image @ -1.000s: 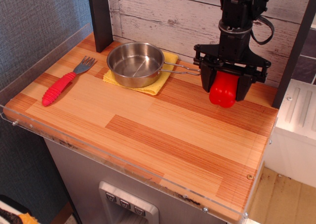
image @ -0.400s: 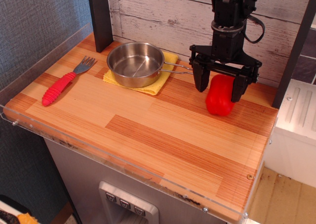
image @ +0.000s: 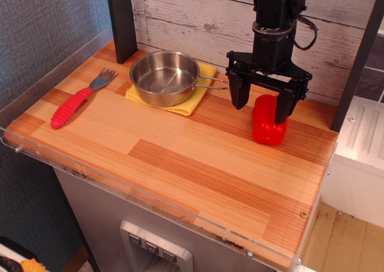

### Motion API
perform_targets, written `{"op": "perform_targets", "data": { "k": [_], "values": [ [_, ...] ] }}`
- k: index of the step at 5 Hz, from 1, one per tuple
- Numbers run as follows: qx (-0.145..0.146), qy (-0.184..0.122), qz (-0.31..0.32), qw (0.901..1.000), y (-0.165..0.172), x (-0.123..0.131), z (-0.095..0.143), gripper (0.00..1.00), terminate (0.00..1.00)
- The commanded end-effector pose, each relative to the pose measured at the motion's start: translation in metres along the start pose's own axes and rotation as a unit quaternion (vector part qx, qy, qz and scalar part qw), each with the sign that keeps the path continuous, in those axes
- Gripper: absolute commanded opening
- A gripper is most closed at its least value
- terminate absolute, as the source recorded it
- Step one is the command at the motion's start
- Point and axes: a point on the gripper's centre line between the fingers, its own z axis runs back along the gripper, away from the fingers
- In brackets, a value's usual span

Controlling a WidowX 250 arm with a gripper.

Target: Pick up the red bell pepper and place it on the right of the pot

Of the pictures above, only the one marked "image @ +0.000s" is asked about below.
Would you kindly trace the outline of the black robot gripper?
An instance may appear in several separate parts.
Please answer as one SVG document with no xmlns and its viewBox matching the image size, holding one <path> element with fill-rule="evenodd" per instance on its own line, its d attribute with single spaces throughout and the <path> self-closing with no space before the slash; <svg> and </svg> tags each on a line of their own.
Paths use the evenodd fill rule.
<svg viewBox="0 0 384 272">
<path fill-rule="evenodd" d="M 252 85 L 279 93 L 275 123 L 283 124 L 299 100 L 308 95 L 312 74 L 292 61 L 293 48 L 307 50 L 295 41 L 295 28 L 254 29 L 252 52 L 227 53 L 226 75 L 229 78 L 233 106 L 240 110 L 247 103 Z"/>
</svg>

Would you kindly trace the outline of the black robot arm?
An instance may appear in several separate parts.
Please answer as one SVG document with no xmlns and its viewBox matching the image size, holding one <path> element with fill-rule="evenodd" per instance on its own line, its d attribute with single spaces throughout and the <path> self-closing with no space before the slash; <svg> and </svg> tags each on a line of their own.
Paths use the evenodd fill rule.
<svg viewBox="0 0 384 272">
<path fill-rule="evenodd" d="M 297 22 L 310 26 L 300 14 L 306 0 L 254 0 L 253 51 L 227 53 L 232 104 L 242 109 L 252 85 L 278 92 L 274 121 L 285 122 L 300 100 L 305 100 L 312 75 L 292 62 Z"/>
</svg>

